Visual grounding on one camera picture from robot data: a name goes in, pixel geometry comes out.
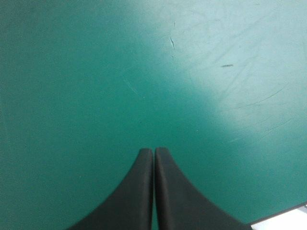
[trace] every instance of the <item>table surface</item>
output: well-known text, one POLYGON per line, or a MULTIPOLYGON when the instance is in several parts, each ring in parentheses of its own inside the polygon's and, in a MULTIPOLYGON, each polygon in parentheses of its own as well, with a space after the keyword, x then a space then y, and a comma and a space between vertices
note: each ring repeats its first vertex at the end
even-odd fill
POLYGON ((1 229, 68 227, 142 147, 244 223, 307 201, 306 1, 1 9, 1 229))

